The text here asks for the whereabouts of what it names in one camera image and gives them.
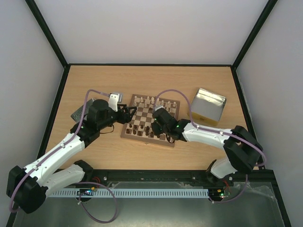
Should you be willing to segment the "dark king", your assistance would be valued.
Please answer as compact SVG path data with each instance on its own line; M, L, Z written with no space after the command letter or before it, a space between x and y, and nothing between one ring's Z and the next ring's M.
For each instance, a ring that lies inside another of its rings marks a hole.
M148 136L148 135L149 135L149 130L150 130L150 127L149 127L149 126L147 126L147 127L146 127L146 130L145 130L145 135L146 135L146 136Z

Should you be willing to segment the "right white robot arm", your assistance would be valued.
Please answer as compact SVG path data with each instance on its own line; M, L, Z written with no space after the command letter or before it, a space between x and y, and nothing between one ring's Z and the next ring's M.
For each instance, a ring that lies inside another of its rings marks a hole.
M261 145L242 126L234 129L199 126L190 120L176 120L162 106L154 109L152 117L155 135L164 134L174 141L200 142L225 151L226 157L214 160L206 171L211 185L236 172L249 175L263 152Z

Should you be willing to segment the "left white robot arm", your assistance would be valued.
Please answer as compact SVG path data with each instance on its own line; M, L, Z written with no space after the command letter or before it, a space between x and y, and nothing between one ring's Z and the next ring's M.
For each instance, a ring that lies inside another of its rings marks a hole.
M58 172L57 169L96 140L102 129L116 122L129 123L136 110L136 107L119 104L113 99L96 99L90 106L84 104L79 122L59 144L26 167L15 166L10 170L6 194L18 205L18 209L10 211L23 210L30 214L56 190L88 177L85 171L92 171L92 167L82 161L67 170Z

